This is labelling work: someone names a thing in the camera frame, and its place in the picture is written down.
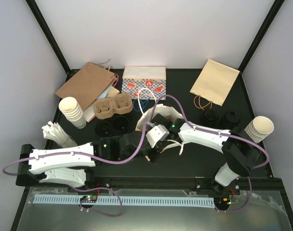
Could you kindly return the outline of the orange paper bag white handles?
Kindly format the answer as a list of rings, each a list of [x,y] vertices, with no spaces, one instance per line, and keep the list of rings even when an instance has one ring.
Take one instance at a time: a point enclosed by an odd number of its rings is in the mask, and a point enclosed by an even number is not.
[[[144,103],[142,103],[142,100],[140,99],[140,95],[142,93],[143,90],[148,91],[151,94],[151,97],[146,100]],[[181,113],[177,112],[173,107],[169,107],[169,106],[165,106],[163,104],[159,104],[159,101],[161,99],[165,99],[166,95],[160,96],[158,98],[155,97],[155,94],[147,88],[141,88],[138,91],[138,97],[137,97],[137,101],[139,104],[139,109],[140,112],[142,114],[140,120],[147,120],[150,123],[153,124],[161,124],[161,125],[166,125],[164,124],[164,122],[173,122],[175,121],[177,118],[183,118],[183,116],[181,115]],[[145,104],[147,101],[149,100],[154,100],[155,102],[155,109],[153,111],[153,107],[145,110]]]

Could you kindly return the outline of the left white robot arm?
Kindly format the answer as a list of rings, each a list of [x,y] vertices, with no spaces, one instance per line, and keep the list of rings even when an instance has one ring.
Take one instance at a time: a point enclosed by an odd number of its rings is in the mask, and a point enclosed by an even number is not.
[[[43,182],[58,183],[91,192],[96,181],[85,168],[99,164],[122,165],[136,157],[146,157],[154,162],[159,153],[171,145],[166,138],[155,139],[150,134],[142,136],[141,131],[61,149],[41,150],[24,144],[15,184],[27,187]]]

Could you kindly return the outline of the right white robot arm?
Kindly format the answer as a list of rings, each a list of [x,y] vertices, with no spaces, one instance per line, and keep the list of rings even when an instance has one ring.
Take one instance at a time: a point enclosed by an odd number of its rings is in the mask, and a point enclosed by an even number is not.
[[[219,130],[187,123],[183,118],[172,121],[161,114],[156,114],[151,123],[155,126],[146,136],[149,144],[160,151],[180,146],[182,152],[184,145],[195,143],[223,154],[225,163],[214,178],[199,184],[213,194],[223,194],[234,180],[250,176],[260,156],[259,145],[239,127]]]

